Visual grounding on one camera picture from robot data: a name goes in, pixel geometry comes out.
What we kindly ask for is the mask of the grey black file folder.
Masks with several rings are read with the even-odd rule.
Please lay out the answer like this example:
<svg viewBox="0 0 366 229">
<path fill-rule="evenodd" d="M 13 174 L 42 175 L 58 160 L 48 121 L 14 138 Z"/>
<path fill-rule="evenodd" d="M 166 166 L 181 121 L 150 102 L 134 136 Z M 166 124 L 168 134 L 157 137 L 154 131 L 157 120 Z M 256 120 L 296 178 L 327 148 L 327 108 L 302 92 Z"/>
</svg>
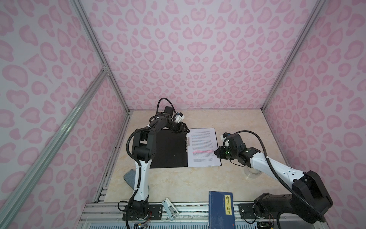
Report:
<svg viewBox="0 0 366 229">
<path fill-rule="evenodd" d="M 157 136 L 157 155 L 152 160 L 151 169 L 188 167 L 185 149 L 186 134 L 162 130 Z"/>
</svg>

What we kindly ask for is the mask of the white paper sheet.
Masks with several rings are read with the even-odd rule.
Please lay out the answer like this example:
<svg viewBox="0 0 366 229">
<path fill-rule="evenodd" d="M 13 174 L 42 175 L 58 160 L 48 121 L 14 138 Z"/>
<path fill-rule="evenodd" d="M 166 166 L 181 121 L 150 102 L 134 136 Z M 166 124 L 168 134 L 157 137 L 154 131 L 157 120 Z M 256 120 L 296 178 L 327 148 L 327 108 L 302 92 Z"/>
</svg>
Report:
<svg viewBox="0 0 366 229">
<path fill-rule="evenodd" d="M 221 160 L 214 154 L 218 149 L 214 128 L 193 128 L 187 133 L 187 160 L 190 168 L 219 167 Z"/>
</svg>

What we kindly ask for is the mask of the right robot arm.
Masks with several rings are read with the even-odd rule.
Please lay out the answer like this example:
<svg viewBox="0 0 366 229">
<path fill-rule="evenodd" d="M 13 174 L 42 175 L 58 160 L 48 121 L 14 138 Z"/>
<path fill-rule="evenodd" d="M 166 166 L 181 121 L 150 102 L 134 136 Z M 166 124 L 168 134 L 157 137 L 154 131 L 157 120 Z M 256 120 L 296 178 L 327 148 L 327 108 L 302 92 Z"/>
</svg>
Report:
<svg viewBox="0 0 366 229">
<path fill-rule="evenodd" d="M 297 215 L 310 224 L 325 223 L 325 213 L 333 206 L 333 201 L 320 176 L 314 171 L 293 169 L 270 158 L 262 139 L 255 132 L 247 131 L 258 139 L 261 149 L 248 148 L 241 133 L 223 133 L 223 144 L 214 152 L 215 155 L 219 159 L 237 160 L 239 166 L 250 171 L 262 172 L 289 191 L 289 194 L 263 193 L 257 197 L 253 203 L 253 216 L 265 218 L 277 213 L 276 221 L 279 222 L 285 213 Z"/>
</svg>

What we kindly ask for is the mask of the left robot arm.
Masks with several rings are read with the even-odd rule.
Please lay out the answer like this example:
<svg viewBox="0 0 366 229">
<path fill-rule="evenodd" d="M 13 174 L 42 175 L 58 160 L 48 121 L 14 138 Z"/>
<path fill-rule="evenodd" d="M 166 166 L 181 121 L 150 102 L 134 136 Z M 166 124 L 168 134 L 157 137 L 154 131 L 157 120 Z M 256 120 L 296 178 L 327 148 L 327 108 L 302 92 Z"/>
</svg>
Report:
<svg viewBox="0 0 366 229">
<path fill-rule="evenodd" d="M 154 168 L 179 168 L 188 166 L 186 137 L 190 132 L 183 122 L 182 113 L 172 106 L 157 112 L 150 123 L 136 129 L 128 138 L 126 152 L 135 161 L 136 175 L 129 213 L 144 218 L 148 214 L 148 175 L 155 157 Z"/>
</svg>

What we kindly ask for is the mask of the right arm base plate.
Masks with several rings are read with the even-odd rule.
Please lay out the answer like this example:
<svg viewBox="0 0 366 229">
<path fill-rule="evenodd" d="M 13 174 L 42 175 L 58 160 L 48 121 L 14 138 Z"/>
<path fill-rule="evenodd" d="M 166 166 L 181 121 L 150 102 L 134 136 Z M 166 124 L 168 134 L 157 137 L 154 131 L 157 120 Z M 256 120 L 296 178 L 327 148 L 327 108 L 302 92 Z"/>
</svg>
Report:
<svg viewBox="0 0 366 229">
<path fill-rule="evenodd" d="M 241 219 L 255 220 L 254 203 L 240 203 L 238 204 Z"/>
</svg>

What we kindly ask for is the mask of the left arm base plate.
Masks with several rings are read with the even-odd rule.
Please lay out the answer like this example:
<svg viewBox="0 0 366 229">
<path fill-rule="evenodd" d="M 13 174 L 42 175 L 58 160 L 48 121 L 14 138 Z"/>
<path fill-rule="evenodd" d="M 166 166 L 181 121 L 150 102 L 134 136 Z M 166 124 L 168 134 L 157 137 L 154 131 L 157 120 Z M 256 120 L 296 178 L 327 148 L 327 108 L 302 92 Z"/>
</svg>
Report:
<svg viewBox="0 0 366 229">
<path fill-rule="evenodd" d="M 146 220 L 161 220 L 163 213 L 163 205 L 161 204 L 149 204 L 146 213 L 137 212 L 134 210 L 128 210 L 124 212 L 123 220 L 128 221 L 146 221 Z"/>
</svg>

